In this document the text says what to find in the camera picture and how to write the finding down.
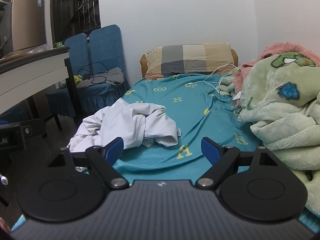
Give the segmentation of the yellow plush toy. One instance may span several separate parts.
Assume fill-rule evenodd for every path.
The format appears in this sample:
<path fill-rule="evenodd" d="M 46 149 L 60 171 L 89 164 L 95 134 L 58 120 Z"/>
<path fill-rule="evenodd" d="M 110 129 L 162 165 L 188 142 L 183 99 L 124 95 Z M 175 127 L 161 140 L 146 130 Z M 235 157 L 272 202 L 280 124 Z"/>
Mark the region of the yellow plush toy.
<path fill-rule="evenodd" d="M 73 78 L 74 78 L 74 82 L 75 82 L 76 85 L 79 84 L 82 81 L 82 78 L 80 78 L 80 77 L 78 77 L 76 75 L 74 75 Z"/>

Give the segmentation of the cardboard box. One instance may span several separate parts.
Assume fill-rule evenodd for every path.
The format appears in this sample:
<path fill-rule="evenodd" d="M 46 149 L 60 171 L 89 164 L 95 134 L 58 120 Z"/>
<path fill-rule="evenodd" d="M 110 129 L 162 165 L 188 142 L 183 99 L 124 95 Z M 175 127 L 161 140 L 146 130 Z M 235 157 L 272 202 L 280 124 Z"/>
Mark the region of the cardboard box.
<path fill-rule="evenodd" d="M 1 20 L 3 54 L 46 42 L 44 0 L 12 0 Z"/>

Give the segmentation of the pink fleece blanket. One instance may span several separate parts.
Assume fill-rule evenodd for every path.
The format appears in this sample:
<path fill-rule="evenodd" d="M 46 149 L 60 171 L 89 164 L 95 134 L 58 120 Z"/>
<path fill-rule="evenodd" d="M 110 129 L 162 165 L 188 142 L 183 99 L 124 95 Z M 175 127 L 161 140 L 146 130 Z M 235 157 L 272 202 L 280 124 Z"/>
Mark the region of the pink fleece blanket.
<path fill-rule="evenodd" d="M 260 55 L 253 61 L 244 63 L 234 74 L 234 87 L 235 93 L 242 90 L 244 79 L 251 71 L 251 68 L 260 60 L 268 58 L 273 55 L 279 55 L 283 53 L 300 53 L 307 59 L 310 59 L 316 66 L 319 66 L 319 56 L 312 51 L 306 49 L 300 44 L 292 44 L 290 42 L 277 42 L 273 45 L 267 46 Z"/>

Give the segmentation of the blue covered chair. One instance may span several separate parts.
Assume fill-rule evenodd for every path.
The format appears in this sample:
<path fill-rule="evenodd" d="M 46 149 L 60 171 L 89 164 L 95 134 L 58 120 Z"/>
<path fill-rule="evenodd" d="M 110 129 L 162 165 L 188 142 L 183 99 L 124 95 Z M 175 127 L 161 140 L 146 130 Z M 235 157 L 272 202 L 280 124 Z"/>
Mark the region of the blue covered chair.
<path fill-rule="evenodd" d="M 67 60 L 68 69 L 72 70 L 73 75 L 77 76 L 78 71 L 89 64 L 87 35 L 80 33 L 72 36 L 65 40 L 64 45 L 69 48 L 69 59 Z M 72 93 L 72 97 L 70 98 L 67 87 L 58 88 L 46 94 L 51 112 L 54 115 L 72 118 L 76 127 L 79 127 L 80 120 L 84 114 L 84 108 L 82 106 L 80 107 L 83 112 L 78 115 L 80 111 L 78 109 L 76 111 L 74 110 L 73 96 L 74 93 Z"/>
<path fill-rule="evenodd" d="M 125 73 L 125 60 L 120 28 L 113 24 L 97 30 L 89 35 L 90 63 L 82 67 L 79 75 L 97 74 L 119 67 Z M 124 80 L 121 85 L 96 85 L 87 88 L 78 88 L 84 111 L 94 113 L 97 110 L 114 104 L 130 88 Z"/>

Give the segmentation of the teal patterned bed sheet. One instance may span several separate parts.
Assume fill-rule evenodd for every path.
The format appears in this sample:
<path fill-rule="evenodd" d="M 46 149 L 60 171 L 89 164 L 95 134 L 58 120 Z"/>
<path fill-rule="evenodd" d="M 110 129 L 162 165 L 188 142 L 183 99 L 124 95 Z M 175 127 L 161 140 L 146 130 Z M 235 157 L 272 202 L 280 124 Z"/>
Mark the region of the teal patterned bed sheet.
<path fill-rule="evenodd" d="M 147 179 L 189 179 L 195 181 L 210 168 L 201 152 L 201 140 L 209 137 L 218 144 L 232 145 L 243 151 L 255 150 L 261 141 L 250 125 L 238 120 L 231 98 L 212 87 L 217 75 L 175 75 L 159 80 L 141 80 L 123 97 L 127 103 L 154 103 L 181 130 L 178 144 L 165 147 L 154 143 L 124 149 L 116 161 L 116 170 L 129 182 Z"/>

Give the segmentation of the grey cloth on chair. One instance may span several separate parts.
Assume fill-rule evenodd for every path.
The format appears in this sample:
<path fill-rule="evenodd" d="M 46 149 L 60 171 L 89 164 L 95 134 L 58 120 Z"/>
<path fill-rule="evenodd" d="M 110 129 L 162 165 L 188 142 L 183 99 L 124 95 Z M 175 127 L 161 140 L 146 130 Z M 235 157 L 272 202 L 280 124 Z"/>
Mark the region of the grey cloth on chair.
<path fill-rule="evenodd" d="M 119 67 L 94 75 L 84 74 L 80 76 L 80 79 L 81 81 L 76 85 L 76 87 L 80 89 L 104 84 L 117 86 L 124 82 L 123 72 Z"/>

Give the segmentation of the blue covered chair far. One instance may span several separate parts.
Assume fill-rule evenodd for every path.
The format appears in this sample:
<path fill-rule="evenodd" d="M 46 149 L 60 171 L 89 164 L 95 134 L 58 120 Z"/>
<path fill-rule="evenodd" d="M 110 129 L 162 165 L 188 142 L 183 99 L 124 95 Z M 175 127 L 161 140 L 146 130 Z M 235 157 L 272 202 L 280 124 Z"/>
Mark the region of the blue covered chair far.
<path fill-rule="evenodd" d="M 64 45 L 69 48 L 69 59 L 67 60 L 68 69 L 72 70 L 73 75 L 77 76 L 78 71 L 89 64 L 87 35 L 80 33 L 72 36 L 65 40 Z M 80 107 L 83 112 L 78 115 L 80 111 L 78 109 L 76 111 L 74 110 L 73 96 L 74 93 L 72 93 L 72 97 L 70 98 L 67 87 L 58 88 L 46 94 L 51 112 L 54 115 L 72 118 L 76 127 L 79 127 L 80 120 L 84 114 L 84 108 L 82 106 Z"/>

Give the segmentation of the green fleece blanket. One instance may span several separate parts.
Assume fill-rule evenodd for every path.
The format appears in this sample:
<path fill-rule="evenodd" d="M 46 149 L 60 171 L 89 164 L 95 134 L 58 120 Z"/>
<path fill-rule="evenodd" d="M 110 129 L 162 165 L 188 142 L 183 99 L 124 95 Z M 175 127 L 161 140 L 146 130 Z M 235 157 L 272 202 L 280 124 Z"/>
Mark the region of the green fleece blanket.
<path fill-rule="evenodd" d="M 256 62 L 240 89 L 238 120 L 284 162 L 319 216 L 319 63 L 297 52 Z"/>

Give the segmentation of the blue covered chair near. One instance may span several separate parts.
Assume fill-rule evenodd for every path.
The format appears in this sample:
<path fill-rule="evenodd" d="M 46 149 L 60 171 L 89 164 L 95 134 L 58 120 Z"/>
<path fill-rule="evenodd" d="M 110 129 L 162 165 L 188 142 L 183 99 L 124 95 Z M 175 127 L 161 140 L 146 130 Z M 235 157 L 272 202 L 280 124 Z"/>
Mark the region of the blue covered chair near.
<path fill-rule="evenodd" d="M 97 30 L 89 35 L 90 63 L 82 67 L 79 75 L 97 74 L 119 67 L 125 73 L 125 60 L 120 28 L 113 24 Z M 87 88 L 78 88 L 84 111 L 94 113 L 97 110 L 114 104 L 130 88 L 124 80 L 121 85 L 96 85 Z"/>

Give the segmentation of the checkered pillow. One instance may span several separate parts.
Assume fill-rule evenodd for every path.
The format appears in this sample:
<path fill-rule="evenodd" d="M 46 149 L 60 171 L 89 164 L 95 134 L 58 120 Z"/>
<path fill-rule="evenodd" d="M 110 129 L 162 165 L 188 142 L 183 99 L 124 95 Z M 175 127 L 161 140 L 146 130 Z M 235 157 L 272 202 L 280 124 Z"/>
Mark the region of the checkered pillow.
<path fill-rule="evenodd" d="M 180 44 L 154 48 L 145 54 L 147 80 L 178 74 L 227 74 L 234 64 L 228 43 Z"/>

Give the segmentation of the white t-shirt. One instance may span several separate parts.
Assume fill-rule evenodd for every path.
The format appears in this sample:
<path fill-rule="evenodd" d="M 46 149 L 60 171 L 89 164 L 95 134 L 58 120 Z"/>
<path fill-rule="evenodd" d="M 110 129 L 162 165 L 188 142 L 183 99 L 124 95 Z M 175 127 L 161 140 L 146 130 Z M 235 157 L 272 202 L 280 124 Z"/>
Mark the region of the white t-shirt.
<path fill-rule="evenodd" d="M 92 146 L 104 147 L 117 137 L 124 149 L 154 143 L 165 147 L 178 144 L 181 130 L 165 113 L 166 108 L 154 103 L 127 103 L 122 98 L 83 119 L 67 147 L 71 152 L 84 152 Z"/>

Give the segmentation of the white desk with black legs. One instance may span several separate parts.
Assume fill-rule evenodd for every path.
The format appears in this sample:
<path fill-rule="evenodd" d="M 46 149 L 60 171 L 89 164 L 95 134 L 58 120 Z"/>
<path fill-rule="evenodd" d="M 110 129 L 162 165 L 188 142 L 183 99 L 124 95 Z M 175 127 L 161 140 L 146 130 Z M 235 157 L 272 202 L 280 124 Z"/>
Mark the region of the white desk with black legs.
<path fill-rule="evenodd" d="M 33 95 L 62 81 L 66 81 L 73 105 L 75 126 L 82 122 L 84 111 L 74 81 L 73 70 L 66 46 L 28 54 L 1 64 L 1 113 L 28 100 L 33 117 L 39 113 Z"/>

